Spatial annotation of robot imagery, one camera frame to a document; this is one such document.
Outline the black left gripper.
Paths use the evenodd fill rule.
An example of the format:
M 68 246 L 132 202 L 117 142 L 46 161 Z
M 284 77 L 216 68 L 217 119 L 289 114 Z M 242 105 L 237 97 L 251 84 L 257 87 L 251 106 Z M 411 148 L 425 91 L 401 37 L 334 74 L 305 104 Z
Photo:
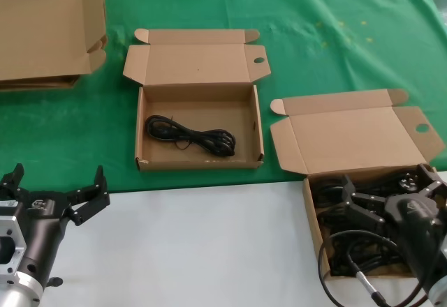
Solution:
M 59 245 L 64 238 L 68 218 L 76 226 L 110 205 L 110 194 L 103 167 L 99 165 L 94 183 L 68 193 L 57 191 L 20 190 L 24 168 L 18 163 L 14 170 L 1 178 L 1 201 L 19 202 L 19 223 L 26 250 L 18 271 L 39 283 L 50 278 Z

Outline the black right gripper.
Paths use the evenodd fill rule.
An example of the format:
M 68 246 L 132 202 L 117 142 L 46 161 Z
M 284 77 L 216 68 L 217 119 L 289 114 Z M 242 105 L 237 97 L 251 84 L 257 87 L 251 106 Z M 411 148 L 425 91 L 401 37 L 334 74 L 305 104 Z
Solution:
M 424 164 L 417 166 L 417 175 L 417 195 L 396 195 L 387 202 L 384 197 L 358 192 L 344 175 L 342 204 L 344 215 L 370 232 L 383 235 L 386 220 L 391 239 L 410 270 L 422 287 L 431 288 L 446 276 L 446 258 L 441 254 L 446 225 L 435 202 L 446 201 L 446 182 Z

